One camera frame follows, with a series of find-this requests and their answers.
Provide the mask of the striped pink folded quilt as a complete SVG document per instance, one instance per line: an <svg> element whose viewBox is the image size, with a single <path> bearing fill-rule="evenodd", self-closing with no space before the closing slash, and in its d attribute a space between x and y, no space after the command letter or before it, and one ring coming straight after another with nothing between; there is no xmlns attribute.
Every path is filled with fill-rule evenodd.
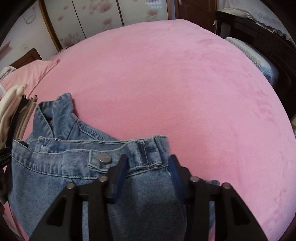
<svg viewBox="0 0 296 241"><path fill-rule="evenodd" d="M7 66L4 67L0 72L0 84L1 84L1 95L4 96L6 94L6 91L4 90L4 87L2 86L2 82L4 78L8 77L12 72L16 71L16 68L13 66Z"/></svg>

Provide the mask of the pink bed sheet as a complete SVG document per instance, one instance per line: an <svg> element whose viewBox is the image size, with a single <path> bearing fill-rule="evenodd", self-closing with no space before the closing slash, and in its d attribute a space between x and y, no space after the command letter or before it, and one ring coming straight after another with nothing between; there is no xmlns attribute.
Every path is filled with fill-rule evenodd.
<svg viewBox="0 0 296 241"><path fill-rule="evenodd" d="M108 30L57 59L30 95L37 106L68 93L79 120L117 140L166 137L169 156L208 183L229 182L267 239L282 237L295 216L295 136L234 45L169 20Z"/></svg>

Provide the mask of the brown wooden headboard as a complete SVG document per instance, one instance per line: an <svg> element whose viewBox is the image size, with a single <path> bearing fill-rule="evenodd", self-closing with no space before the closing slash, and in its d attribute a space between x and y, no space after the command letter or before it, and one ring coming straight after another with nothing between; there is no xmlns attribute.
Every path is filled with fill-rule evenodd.
<svg viewBox="0 0 296 241"><path fill-rule="evenodd" d="M10 66L19 69L35 60L43 60L35 48L30 49L24 56L13 62Z"/></svg>

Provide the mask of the dark wooden desk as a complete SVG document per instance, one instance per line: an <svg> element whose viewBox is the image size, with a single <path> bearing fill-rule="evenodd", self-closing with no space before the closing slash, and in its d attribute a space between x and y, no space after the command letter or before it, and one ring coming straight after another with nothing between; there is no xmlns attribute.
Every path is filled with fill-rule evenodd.
<svg viewBox="0 0 296 241"><path fill-rule="evenodd" d="M273 89L289 119L295 115L295 48L279 35L259 26L254 21L215 11L216 34L233 37L250 44L266 57L279 71Z"/></svg>

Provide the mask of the blue denim jeans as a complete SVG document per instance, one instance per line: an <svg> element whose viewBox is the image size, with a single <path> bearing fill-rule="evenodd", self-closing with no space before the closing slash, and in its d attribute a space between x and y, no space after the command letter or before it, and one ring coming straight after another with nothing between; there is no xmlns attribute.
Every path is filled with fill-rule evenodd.
<svg viewBox="0 0 296 241"><path fill-rule="evenodd" d="M41 102L32 133L25 142L13 142L8 200L26 234L66 184L93 182L123 154L129 170L118 202L108 207L114 239L182 240L186 211L168 172L167 138L117 140L79 120L68 93Z"/></svg>

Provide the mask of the pink pillow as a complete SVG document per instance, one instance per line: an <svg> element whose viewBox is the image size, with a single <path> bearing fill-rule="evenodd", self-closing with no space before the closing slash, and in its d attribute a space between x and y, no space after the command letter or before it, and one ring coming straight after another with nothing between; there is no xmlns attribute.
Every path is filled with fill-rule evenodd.
<svg viewBox="0 0 296 241"><path fill-rule="evenodd" d="M53 70L60 59L55 61L35 60L13 71L1 81L1 90L8 91L15 85L26 84L25 95L29 97L43 78Z"/></svg>

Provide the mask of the beige brown folded knitwear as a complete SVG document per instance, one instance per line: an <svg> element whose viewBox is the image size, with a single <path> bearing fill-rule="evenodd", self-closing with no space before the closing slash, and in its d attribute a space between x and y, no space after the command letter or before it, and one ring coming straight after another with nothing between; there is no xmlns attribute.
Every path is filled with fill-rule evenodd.
<svg viewBox="0 0 296 241"><path fill-rule="evenodd" d="M21 140L23 138L30 117L32 116L33 111L36 107L37 100L38 97L36 95L26 99L27 102L24 107L22 107L20 111L17 111L18 118L16 120L16 128L14 132L15 140Z"/></svg>

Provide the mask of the floral sliding wardrobe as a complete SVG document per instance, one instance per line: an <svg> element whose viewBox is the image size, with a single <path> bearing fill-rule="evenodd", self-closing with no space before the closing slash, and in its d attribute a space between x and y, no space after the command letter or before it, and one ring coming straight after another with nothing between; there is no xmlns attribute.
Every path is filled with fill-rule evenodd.
<svg viewBox="0 0 296 241"><path fill-rule="evenodd" d="M45 25L61 51L98 33L171 19L170 1L39 1Z"/></svg>

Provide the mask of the cream white folded sweater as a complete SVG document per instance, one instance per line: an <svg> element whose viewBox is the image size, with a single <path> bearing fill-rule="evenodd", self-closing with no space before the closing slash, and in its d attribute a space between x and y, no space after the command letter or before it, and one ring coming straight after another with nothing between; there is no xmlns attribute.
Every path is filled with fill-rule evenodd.
<svg viewBox="0 0 296 241"><path fill-rule="evenodd" d="M10 119L16 112L26 88L27 84L15 85L1 99L1 149L8 138Z"/></svg>

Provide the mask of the black folded garment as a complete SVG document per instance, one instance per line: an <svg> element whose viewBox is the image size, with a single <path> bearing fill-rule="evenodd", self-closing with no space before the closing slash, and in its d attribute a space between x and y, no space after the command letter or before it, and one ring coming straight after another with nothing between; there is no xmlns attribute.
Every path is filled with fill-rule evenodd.
<svg viewBox="0 0 296 241"><path fill-rule="evenodd" d="M13 113L12 117L9 118L9 130L7 135L7 140L4 146L4 149L1 150L1 204L5 204L8 200L8 188L5 178L4 167L11 163L11 149L12 142L14 138L14 134L16 131L16 124L18 122L18 117L20 115L20 111L27 105L28 100L25 95L22 95L20 104L18 108Z"/></svg>

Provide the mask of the brown wooden door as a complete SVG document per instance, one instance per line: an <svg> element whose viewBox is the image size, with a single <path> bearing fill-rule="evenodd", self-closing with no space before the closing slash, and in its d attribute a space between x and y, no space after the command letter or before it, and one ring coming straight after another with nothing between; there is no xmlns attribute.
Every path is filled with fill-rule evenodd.
<svg viewBox="0 0 296 241"><path fill-rule="evenodd" d="M215 11L217 0L175 0L177 19L188 20L215 33Z"/></svg>

